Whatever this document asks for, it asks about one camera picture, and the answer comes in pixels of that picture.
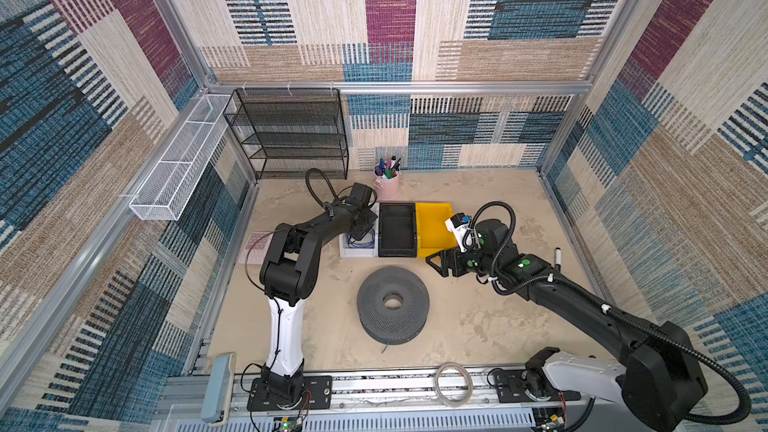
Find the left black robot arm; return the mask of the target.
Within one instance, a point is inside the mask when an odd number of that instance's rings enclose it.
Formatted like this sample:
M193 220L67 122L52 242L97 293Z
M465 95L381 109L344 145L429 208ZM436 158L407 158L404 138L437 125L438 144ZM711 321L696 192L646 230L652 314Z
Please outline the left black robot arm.
M308 402L303 314L318 281L322 250L341 235L363 239L377 219L373 206L378 196L368 185L355 182L337 191L317 168L307 170L305 185L322 212L304 222L276 226L268 235L257 284L269 301L270 344L249 395L285 408Z

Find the grey filament spool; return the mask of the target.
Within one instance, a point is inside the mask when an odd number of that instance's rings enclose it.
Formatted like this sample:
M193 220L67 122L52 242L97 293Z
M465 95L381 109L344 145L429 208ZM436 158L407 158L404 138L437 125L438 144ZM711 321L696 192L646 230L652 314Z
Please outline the grey filament spool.
M364 331L385 346L416 338L426 325L430 297L413 272L386 266L370 274L357 295L357 311Z

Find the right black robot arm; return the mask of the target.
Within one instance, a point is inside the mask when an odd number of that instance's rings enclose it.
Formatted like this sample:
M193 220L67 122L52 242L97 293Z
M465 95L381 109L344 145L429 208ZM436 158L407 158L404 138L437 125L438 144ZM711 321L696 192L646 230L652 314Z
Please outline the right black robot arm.
M494 207L507 211L507 223L464 213L445 220L456 244L437 252L440 262L435 270L443 277L473 274L500 296L517 295L544 307L590 336L614 359L579 358L558 347L545 347L526 362L521 374L530 399L546 401L559 392L579 392L624 406L654 431L673 431L683 421L733 425L750 415L752 401L744 384L697 351L683 328L670 321L657 325L598 297L563 274L560 258L549 263L520 252L513 241L513 208L498 201L480 209ZM708 393L705 369L734 390L733 411L694 413Z

